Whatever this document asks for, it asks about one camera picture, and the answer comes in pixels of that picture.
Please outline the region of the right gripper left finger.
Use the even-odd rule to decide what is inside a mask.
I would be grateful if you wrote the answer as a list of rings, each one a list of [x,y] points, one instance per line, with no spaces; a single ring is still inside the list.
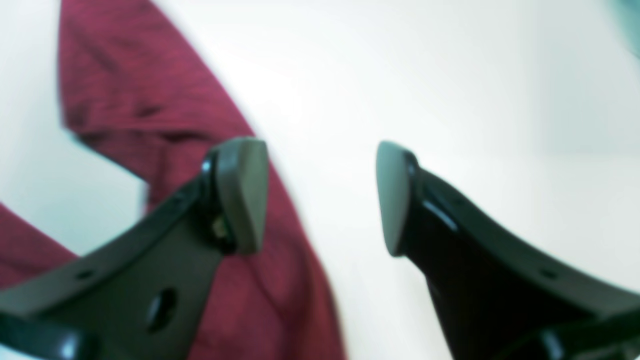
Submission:
[[[263,246],[265,141],[211,148],[133,228],[1,292],[1,348],[25,360],[185,360],[217,269]]]

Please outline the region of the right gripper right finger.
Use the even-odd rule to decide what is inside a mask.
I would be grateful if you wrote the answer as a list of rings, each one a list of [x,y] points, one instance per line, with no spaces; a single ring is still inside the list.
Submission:
[[[637,360],[640,297],[513,235],[413,152],[377,146],[387,251],[422,272],[454,360]]]

